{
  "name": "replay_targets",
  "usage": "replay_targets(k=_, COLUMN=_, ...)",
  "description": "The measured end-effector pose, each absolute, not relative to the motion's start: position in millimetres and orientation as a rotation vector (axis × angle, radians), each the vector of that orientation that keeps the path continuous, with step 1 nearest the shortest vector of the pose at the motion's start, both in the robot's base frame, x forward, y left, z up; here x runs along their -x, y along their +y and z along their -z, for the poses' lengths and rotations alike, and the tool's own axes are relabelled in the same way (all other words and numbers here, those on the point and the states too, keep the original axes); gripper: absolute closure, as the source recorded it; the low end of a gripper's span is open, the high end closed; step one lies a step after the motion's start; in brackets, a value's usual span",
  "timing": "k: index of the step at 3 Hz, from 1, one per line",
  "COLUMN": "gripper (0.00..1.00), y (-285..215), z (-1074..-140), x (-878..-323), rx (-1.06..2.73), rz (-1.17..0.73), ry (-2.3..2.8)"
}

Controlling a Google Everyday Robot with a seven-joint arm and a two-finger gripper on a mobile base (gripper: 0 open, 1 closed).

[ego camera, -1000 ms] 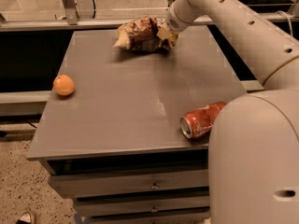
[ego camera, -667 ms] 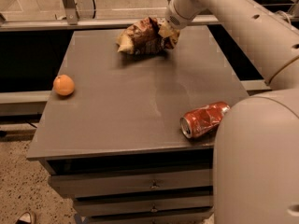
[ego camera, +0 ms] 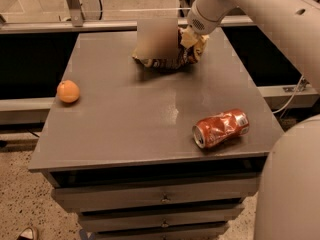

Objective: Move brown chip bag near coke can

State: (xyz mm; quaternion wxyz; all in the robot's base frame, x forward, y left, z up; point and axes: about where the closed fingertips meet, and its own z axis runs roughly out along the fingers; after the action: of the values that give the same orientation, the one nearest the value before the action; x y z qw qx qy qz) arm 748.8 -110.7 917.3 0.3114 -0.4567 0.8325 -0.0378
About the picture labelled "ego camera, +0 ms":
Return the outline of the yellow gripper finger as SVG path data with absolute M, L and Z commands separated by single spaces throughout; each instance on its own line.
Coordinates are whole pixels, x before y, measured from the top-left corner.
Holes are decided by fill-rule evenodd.
M 180 28 L 179 31 L 181 34 L 180 44 L 187 49 L 191 47 L 204 47 L 209 39 L 208 35 L 200 35 L 196 33 L 191 26 L 188 26 L 187 28 Z

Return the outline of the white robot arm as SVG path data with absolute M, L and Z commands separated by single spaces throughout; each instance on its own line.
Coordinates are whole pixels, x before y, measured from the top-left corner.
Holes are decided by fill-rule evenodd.
M 188 25 L 211 33 L 241 8 L 320 92 L 320 8 L 312 0 L 195 0 Z M 320 240 L 320 119 L 308 118 L 276 142 L 261 174 L 254 240 Z

